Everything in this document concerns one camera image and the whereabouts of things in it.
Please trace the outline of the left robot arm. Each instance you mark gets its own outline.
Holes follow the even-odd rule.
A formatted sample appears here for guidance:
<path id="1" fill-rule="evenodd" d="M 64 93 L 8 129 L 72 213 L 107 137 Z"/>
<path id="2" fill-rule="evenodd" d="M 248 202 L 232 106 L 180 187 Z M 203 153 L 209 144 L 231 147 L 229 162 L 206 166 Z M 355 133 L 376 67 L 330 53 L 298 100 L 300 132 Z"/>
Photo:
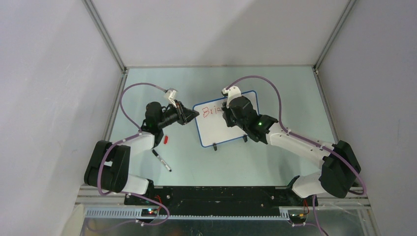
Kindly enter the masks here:
<path id="1" fill-rule="evenodd" d="M 180 101 L 166 107 L 158 102 L 146 106 L 145 119 L 139 132 L 117 142 L 98 141 L 84 174 L 84 183 L 114 193 L 135 193 L 144 205 L 155 200 L 149 188 L 151 180 L 129 173 L 130 158 L 157 147 L 164 137 L 163 129 L 175 122 L 186 125 L 199 112 L 186 108 Z"/>

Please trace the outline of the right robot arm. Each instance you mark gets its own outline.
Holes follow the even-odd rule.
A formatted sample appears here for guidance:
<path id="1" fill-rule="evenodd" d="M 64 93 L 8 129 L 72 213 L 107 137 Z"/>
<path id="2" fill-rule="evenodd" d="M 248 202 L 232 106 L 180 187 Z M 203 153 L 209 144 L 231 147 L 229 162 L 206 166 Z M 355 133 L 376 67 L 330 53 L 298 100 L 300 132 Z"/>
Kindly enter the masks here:
<path id="1" fill-rule="evenodd" d="M 345 198 L 350 192 L 361 167 L 347 142 L 313 141 L 285 131 L 276 118 L 258 114 L 244 96 L 223 102 L 222 111 L 227 127 L 237 126 L 254 142 L 283 148 L 319 168 L 313 174 L 291 180 L 286 192 L 291 205 L 298 206 L 305 198 L 325 192 L 337 198 Z"/>

